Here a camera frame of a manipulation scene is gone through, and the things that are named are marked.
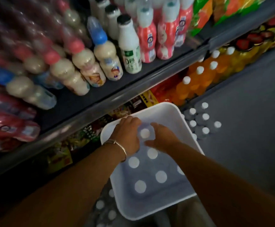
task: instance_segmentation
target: forearm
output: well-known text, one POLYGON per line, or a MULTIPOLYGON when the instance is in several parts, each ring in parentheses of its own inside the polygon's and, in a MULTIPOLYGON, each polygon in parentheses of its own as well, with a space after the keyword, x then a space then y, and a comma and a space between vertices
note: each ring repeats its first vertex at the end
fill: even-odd
POLYGON ((82 226, 124 153, 107 144, 24 199, 0 226, 82 226))
POLYGON ((275 226, 275 198, 185 144, 177 143, 167 153, 218 227, 275 226))

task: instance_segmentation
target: silver bangle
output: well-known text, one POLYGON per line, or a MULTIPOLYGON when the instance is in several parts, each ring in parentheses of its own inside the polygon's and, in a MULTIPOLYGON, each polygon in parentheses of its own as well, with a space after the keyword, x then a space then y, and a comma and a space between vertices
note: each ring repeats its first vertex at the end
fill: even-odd
POLYGON ((112 144, 117 144, 123 151, 124 151, 124 153, 125 153, 125 159, 123 160, 123 161, 121 161, 122 163, 123 162, 125 162, 126 161, 126 159, 127 159, 127 153, 126 153, 126 150, 125 150, 125 148, 123 148, 123 146, 122 145, 120 145, 119 144, 119 142, 118 141, 116 141, 116 140, 113 140, 113 139, 108 139, 106 142, 104 142, 104 144, 105 143, 112 143, 112 144))

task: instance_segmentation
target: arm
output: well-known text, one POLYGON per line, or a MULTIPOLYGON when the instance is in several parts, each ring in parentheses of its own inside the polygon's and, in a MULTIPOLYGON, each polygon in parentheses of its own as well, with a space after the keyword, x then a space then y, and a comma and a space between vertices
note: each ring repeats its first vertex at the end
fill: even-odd
POLYGON ((181 143, 165 126, 151 125, 156 139, 145 144, 174 159, 216 226, 275 226, 274 197, 181 143))
MULTIPOLYGON (((139 149, 141 121, 121 119, 110 139, 118 141, 128 156, 139 149)), ((82 226, 113 170, 124 160, 116 144, 105 144, 44 187, 25 198, 0 220, 0 226, 82 226)))

